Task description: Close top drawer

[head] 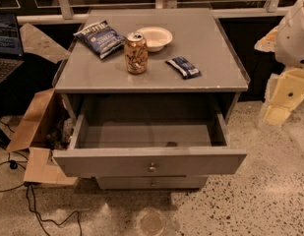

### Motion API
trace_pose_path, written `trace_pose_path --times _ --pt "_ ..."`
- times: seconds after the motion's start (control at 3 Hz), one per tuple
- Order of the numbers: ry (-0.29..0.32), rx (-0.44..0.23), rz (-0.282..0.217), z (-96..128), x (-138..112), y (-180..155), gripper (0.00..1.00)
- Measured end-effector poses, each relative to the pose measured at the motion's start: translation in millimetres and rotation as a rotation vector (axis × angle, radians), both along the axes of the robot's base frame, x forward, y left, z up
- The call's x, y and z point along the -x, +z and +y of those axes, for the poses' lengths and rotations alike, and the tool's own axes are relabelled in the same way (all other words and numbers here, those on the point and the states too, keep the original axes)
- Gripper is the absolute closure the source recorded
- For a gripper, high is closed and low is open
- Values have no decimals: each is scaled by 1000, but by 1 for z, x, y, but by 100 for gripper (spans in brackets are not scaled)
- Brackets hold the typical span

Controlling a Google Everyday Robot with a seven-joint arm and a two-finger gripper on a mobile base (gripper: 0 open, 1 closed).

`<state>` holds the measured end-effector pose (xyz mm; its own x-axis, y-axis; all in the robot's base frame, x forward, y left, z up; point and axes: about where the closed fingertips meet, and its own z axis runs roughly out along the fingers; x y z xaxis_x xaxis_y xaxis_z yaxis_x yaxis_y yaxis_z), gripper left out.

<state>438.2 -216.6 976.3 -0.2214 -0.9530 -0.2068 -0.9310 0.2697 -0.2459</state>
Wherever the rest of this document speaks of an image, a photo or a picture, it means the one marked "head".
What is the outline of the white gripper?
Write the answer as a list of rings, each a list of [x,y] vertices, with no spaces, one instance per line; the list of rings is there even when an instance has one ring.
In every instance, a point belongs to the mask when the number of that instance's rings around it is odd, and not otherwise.
[[[254,48],[261,52],[275,52],[276,33],[277,27],[274,27],[256,42]],[[268,107],[263,120],[281,126],[304,100],[304,69],[287,67],[280,75],[271,74],[265,97]]]

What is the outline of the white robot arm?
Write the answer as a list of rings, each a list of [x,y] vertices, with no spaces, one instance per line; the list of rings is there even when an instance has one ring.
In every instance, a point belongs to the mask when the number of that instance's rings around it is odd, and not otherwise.
[[[254,48],[273,52],[284,71],[266,90],[268,107],[263,122],[281,126],[304,100],[304,0],[297,0],[279,24],[257,41]]]

